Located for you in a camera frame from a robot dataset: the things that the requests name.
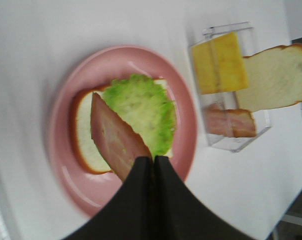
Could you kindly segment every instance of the ham slice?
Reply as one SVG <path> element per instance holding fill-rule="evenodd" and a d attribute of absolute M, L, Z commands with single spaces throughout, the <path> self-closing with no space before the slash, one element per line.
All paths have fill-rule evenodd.
<path fill-rule="evenodd" d="M 255 137 L 257 135 L 255 120 L 246 109 L 222 110 L 218 104 L 203 110 L 206 130 L 211 134 L 226 137 Z"/>
<path fill-rule="evenodd" d="M 97 94 L 92 95 L 91 138 L 100 154 L 124 181 L 137 157 L 152 159 L 141 136 L 123 121 Z"/>

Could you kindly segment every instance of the bread slice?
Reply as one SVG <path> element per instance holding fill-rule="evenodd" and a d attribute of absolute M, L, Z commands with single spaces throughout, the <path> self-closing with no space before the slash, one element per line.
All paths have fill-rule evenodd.
<path fill-rule="evenodd" d="M 167 89 L 165 79 L 155 79 L 157 84 Z M 93 93 L 103 95 L 107 86 L 95 89 L 81 90 L 72 100 L 69 115 L 69 132 L 71 147 L 78 163 L 89 173 L 103 174 L 111 171 L 111 168 L 99 153 L 94 141 L 91 138 L 91 105 Z M 166 156 L 173 156 L 170 149 Z"/>
<path fill-rule="evenodd" d="M 276 46 L 253 56 L 244 64 L 249 87 L 236 91 L 241 109 L 256 112 L 302 102 L 302 44 Z"/>

